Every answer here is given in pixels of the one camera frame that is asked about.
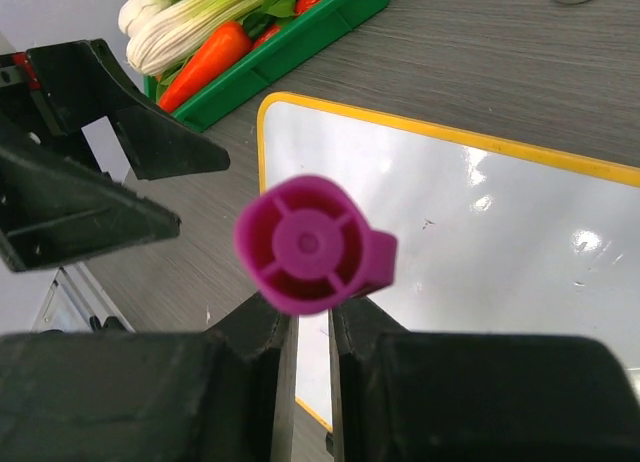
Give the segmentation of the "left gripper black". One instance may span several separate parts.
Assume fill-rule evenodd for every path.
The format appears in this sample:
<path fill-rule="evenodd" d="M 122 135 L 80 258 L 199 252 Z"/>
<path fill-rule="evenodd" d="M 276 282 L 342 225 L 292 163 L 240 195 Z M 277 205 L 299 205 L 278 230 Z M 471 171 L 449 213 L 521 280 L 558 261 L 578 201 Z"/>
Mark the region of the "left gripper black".
<path fill-rule="evenodd" d="M 64 132 L 108 118 L 141 180 L 230 166 L 223 147 L 145 96 L 102 39 L 1 55 L 2 102 L 33 100 L 40 87 Z M 1 119 L 1 260 L 10 271 L 57 268 L 179 233 L 175 213 Z"/>

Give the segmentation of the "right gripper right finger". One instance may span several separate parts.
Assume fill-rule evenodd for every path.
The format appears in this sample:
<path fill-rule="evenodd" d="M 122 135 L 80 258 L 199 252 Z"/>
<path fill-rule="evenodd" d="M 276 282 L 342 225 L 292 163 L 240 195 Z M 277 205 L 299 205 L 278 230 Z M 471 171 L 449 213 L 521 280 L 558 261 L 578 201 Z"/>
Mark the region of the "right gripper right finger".
<path fill-rule="evenodd" d="M 576 336 L 412 332 L 366 298 L 330 314 L 339 461 L 635 461 L 639 403 Z"/>

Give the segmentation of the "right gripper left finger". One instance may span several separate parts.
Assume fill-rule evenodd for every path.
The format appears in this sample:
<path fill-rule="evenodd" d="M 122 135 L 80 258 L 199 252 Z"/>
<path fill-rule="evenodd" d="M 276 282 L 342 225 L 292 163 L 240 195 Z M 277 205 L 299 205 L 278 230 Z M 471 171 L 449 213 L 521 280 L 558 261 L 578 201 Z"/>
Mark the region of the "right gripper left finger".
<path fill-rule="evenodd" d="M 281 461 L 293 320 L 253 295 L 202 332 L 6 335 L 5 461 Z"/>

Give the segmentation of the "white marker with magenta cap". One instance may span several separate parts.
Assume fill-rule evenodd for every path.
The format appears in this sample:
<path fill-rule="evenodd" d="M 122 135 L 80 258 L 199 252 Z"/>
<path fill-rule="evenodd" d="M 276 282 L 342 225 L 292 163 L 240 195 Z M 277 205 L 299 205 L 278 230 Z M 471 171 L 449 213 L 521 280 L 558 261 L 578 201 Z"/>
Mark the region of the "white marker with magenta cap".
<path fill-rule="evenodd" d="M 347 193 L 315 175 L 260 195 L 234 226 L 234 248 L 258 291 L 293 316 L 331 310 L 389 287 L 397 238 L 373 229 Z"/>

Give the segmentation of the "whiteboard with orange frame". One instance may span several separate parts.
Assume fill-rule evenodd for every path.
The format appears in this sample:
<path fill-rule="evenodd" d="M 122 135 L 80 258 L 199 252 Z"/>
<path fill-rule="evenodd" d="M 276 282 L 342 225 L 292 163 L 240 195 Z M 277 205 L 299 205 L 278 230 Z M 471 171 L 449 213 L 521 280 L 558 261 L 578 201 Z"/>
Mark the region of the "whiteboard with orange frame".
<path fill-rule="evenodd" d="M 330 178 L 398 238 L 405 327 L 588 336 L 638 379 L 637 168 L 288 92 L 256 134 L 262 189 Z"/>

